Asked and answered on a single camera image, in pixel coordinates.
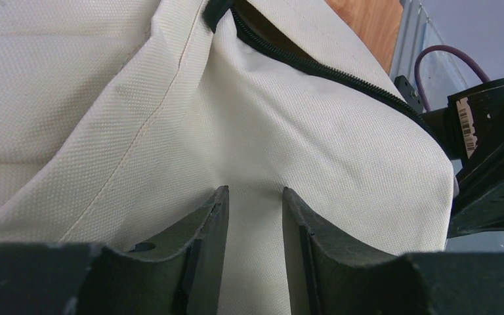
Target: barcode label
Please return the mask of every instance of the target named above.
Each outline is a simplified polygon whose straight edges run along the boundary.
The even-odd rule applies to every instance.
[[[465,141],[465,149],[467,156],[470,158],[476,149],[476,140],[478,138],[474,135],[473,113],[468,103],[468,98],[462,98],[457,101],[457,112],[459,113],[459,120],[461,121],[461,130],[463,131],[463,139]]]

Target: white wall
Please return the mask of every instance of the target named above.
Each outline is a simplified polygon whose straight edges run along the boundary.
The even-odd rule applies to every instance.
[[[471,56],[490,79],[504,77],[504,0],[421,0],[432,24],[447,45]],[[468,86],[479,84],[462,62]]]

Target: zipper teeth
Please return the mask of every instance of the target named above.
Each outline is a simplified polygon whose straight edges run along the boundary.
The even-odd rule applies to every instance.
[[[324,64],[321,64],[315,60],[310,60],[307,58],[303,58],[301,56],[297,56],[293,53],[284,51],[283,49],[279,49],[266,40],[264,40],[262,37],[257,35],[248,25],[242,20],[240,15],[234,10],[231,9],[231,13],[233,15],[233,18],[235,20],[235,24],[237,27],[244,33],[248,39],[250,39],[252,42],[254,42],[256,45],[258,45],[263,52],[261,53],[271,53],[276,56],[279,56],[280,58],[284,58],[285,60],[292,61],[296,64],[301,64],[302,66],[306,66],[308,68],[318,70],[319,72],[325,73],[327,75],[330,75],[331,77],[336,77],[337,79],[340,79],[342,81],[341,83],[351,87],[353,89],[356,89],[357,91],[360,91],[361,93],[367,94],[366,91],[369,91],[371,93],[367,94],[368,96],[374,97],[374,96],[380,96],[381,98],[385,98],[388,100],[387,105],[389,105],[392,108],[395,108],[398,110],[398,107],[401,107],[403,109],[406,109],[410,114],[412,114],[415,119],[415,122],[417,122],[426,132],[428,132],[430,135],[433,136],[433,133],[430,129],[430,127],[426,124],[426,122],[423,120],[423,118],[418,114],[412,107],[410,107],[406,102],[398,98],[397,96],[391,94],[390,92],[372,84],[367,81],[364,81],[363,79],[360,79],[359,77],[356,77],[354,75],[350,75],[348,73],[342,72],[341,70],[326,66]]]

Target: wooden surface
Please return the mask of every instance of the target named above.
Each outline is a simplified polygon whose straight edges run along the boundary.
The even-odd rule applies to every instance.
[[[403,7],[399,0],[325,0],[389,73]]]

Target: white garment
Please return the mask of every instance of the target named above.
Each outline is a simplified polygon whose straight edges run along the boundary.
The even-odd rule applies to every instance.
[[[250,0],[317,61],[400,96],[322,0]],[[220,314],[289,314],[288,186],[378,249],[445,244],[453,169],[422,128],[214,35],[207,0],[0,1],[0,240],[120,249],[230,187]]]

